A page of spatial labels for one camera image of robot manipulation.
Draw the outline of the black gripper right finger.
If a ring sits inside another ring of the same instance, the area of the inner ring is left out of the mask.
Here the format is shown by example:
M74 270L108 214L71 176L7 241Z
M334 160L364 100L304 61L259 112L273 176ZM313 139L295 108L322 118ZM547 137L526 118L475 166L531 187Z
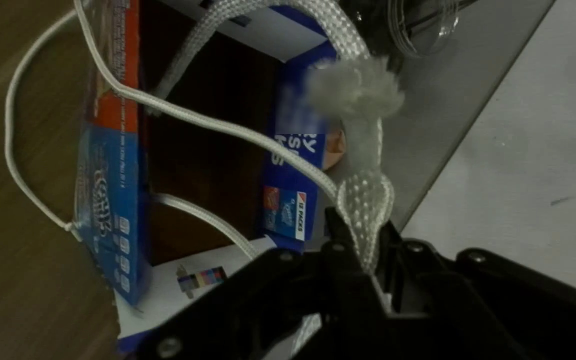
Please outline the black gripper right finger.
M386 295L401 292L403 282L406 278L404 262L403 262L403 237L393 223L386 223L381 228L379 237L379 265L376 265L376 278L381 288Z

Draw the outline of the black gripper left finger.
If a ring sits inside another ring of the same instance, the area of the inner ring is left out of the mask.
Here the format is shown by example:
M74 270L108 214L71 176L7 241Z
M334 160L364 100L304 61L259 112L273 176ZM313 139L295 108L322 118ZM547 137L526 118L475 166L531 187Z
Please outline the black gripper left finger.
M363 266L357 257L354 241L351 228L343 216L329 208L324 213L329 242L322 247L324 266L330 273L361 273Z

